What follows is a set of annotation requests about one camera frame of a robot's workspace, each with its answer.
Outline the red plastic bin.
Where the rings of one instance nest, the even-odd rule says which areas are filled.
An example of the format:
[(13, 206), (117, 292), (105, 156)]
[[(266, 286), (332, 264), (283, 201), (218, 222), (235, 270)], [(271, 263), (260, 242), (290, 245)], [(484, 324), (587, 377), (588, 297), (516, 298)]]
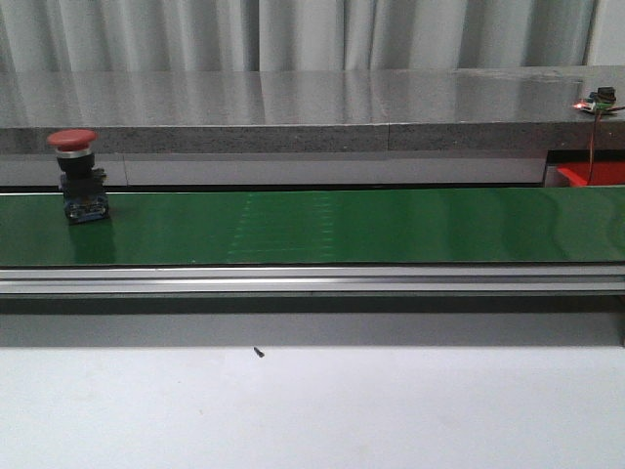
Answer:
[(571, 187), (623, 186), (625, 165), (623, 161), (589, 163), (572, 162), (557, 166), (558, 172)]

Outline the red mushroom push button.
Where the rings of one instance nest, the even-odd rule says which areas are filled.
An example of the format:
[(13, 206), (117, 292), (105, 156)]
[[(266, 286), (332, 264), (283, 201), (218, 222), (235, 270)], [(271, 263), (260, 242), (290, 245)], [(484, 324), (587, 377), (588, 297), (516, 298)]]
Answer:
[(109, 217), (108, 197), (104, 191), (106, 173), (95, 168), (90, 144), (98, 138), (91, 129), (65, 129), (50, 134), (47, 143), (57, 152), (62, 170), (60, 189), (64, 215), (71, 225)]

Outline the aluminium conveyor frame rail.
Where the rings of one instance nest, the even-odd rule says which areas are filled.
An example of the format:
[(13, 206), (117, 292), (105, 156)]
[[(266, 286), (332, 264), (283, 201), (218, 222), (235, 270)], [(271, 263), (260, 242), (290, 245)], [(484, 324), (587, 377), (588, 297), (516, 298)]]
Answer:
[(6, 295), (621, 295), (621, 264), (4, 269)]

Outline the white rear conveyor panel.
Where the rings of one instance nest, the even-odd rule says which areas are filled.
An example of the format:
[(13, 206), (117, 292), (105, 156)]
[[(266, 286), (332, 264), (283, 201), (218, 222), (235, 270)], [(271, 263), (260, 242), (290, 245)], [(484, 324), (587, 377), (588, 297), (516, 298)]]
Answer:
[(384, 160), (157, 160), (100, 156), (110, 186), (292, 186), (533, 184), (539, 158), (453, 157)]

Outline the grey pleated curtain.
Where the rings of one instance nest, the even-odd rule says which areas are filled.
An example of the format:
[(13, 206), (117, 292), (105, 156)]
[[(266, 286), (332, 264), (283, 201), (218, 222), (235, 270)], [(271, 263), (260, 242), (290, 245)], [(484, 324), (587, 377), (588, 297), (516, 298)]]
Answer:
[(1, 68), (579, 65), (596, 9), (593, 1), (5, 1)]

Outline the green conveyor belt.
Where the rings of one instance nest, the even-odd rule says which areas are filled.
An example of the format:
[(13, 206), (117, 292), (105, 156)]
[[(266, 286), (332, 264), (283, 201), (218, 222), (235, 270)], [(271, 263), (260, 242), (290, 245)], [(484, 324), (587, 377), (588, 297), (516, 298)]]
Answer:
[(603, 263), (624, 258), (624, 191), (479, 188), (114, 193), (70, 225), (54, 193), (1, 199), (5, 267)]

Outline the small green sensor board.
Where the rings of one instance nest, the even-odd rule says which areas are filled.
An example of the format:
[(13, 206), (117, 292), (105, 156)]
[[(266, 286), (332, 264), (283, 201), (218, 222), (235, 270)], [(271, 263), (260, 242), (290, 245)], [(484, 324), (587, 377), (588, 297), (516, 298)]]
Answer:
[(599, 87), (572, 107), (591, 114), (614, 114), (623, 109), (616, 104), (615, 89), (611, 86)]

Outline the grey stone slab bench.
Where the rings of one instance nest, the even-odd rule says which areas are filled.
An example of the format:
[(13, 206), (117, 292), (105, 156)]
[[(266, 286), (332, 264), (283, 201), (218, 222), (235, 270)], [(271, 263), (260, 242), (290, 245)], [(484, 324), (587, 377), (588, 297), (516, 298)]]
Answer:
[(622, 115), (574, 108), (601, 86), (623, 68), (3, 73), (1, 150), (63, 128), (100, 153), (622, 149)]

